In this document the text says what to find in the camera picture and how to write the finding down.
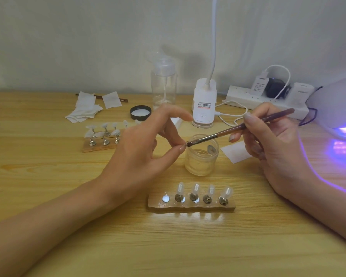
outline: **uv nail lamp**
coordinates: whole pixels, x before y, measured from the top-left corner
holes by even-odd
[[[318,110],[316,121],[329,133],[346,140],[346,79],[312,94],[307,105]]]

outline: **brown brush handle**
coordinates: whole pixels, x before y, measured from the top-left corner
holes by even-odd
[[[96,96],[96,99],[102,99],[102,96],[101,95],[94,95]],[[120,102],[128,102],[128,99],[121,99],[119,98]]]
[[[269,116],[265,116],[265,117],[261,118],[261,120],[266,123],[266,122],[271,121],[271,120],[276,120],[277,118],[280,118],[280,117],[288,116],[289,114],[293,114],[294,112],[295,112],[295,109],[290,108],[290,109],[287,109],[284,111],[270,114]],[[218,137],[221,137],[221,136],[231,134],[237,130],[244,130],[244,129],[246,129],[246,125],[244,123],[242,123],[240,125],[237,125],[235,127],[230,128],[230,129],[220,131],[217,133],[217,135],[218,135]]]

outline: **power strip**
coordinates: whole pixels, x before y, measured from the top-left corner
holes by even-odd
[[[302,106],[298,106],[298,107],[294,107],[294,106],[291,107],[286,105],[283,99],[277,99],[276,101],[274,101],[274,99],[268,98],[266,96],[251,95],[250,91],[251,91],[250,88],[230,86],[230,88],[228,89],[228,93],[227,93],[227,97],[225,101],[230,101],[230,100],[237,101],[240,104],[246,106],[250,110],[255,109],[257,106],[259,106],[263,102],[271,102],[280,110],[294,108],[295,112],[289,115],[289,117],[295,118],[297,120],[302,120],[304,117],[306,117],[306,115],[309,112],[309,109],[305,104],[302,104]],[[228,102],[228,105],[240,107],[238,104],[234,102]]]

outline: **label sticker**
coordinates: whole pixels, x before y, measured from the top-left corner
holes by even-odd
[[[197,104],[198,109],[208,109],[210,110],[211,103],[204,103],[204,102],[199,102]]]

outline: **white cable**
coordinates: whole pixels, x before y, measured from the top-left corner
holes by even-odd
[[[281,91],[277,94],[277,96],[274,98],[274,101],[275,101],[275,100],[278,98],[278,96],[281,95],[281,93],[284,91],[284,89],[287,87],[288,83],[290,82],[290,79],[291,79],[291,72],[290,72],[289,69],[287,69],[287,68],[284,67],[283,65],[277,65],[277,64],[276,64],[276,65],[270,65],[270,66],[268,66],[268,67],[265,69],[265,71],[267,72],[268,69],[269,69],[270,67],[282,67],[282,68],[285,69],[285,70],[288,72],[288,74],[289,74],[289,78],[288,78],[286,84],[285,84],[284,87],[281,89]]]
[[[224,105],[224,104],[227,104],[228,102],[234,102],[234,103],[240,105],[241,107],[244,107],[244,108],[245,108],[245,112],[244,112],[243,114],[240,114],[240,115],[235,115],[235,114],[223,114],[223,113],[221,113],[221,112],[216,111],[216,112],[215,112],[215,115],[218,116],[219,119],[220,119],[221,121],[223,121],[226,125],[231,126],[231,127],[235,127],[236,125],[238,125],[236,121],[242,119],[243,116],[244,116],[244,114],[246,114],[246,113],[248,112],[248,109],[247,109],[246,106],[244,106],[244,105],[242,105],[242,104],[240,104],[239,102],[234,101],[234,100],[225,101],[225,102],[223,102],[223,103],[221,103],[221,104],[219,104],[219,105],[216,105],[215,107],[222,106],[222,105]],[[235,125],[231,125],[230,123],[228,123],[228,122],[226,122],[224,119],[222,119],[220,116],[239,117],[239,118],[237,118],[237,119],[234,120],[233,123],[234,123]]]
[[[217,41],[217,0],[212,0],[211,5],[211,69],[206,78],[206,85],[210,84],[215,67],[215,46]]]

